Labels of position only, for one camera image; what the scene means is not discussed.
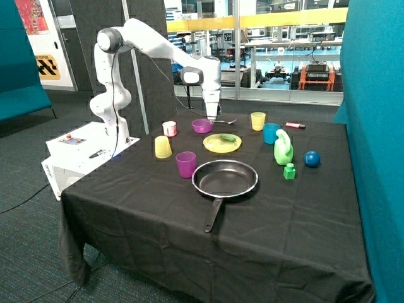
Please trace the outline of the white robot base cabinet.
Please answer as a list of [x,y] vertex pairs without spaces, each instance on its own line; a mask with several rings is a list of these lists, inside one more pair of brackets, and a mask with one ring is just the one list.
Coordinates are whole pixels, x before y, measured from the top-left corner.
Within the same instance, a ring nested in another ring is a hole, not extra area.
[[[123,142],[114,142],[107,135],[102,122],[90,122],[46,142],[50,157],[42,161],[42,168],[57,200],[67,187],[99,168],[112,157],[139,141],[125,137]],[[99,151],[106,152],[89,158]]]

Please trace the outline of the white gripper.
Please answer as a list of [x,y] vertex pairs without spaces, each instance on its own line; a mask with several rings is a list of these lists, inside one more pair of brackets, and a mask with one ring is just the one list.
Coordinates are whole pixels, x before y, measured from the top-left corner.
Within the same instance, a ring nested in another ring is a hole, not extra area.
[[205,103],[206,116],[210,123],[214,124],[220,112],[220,90],[203,90],[203,100]]

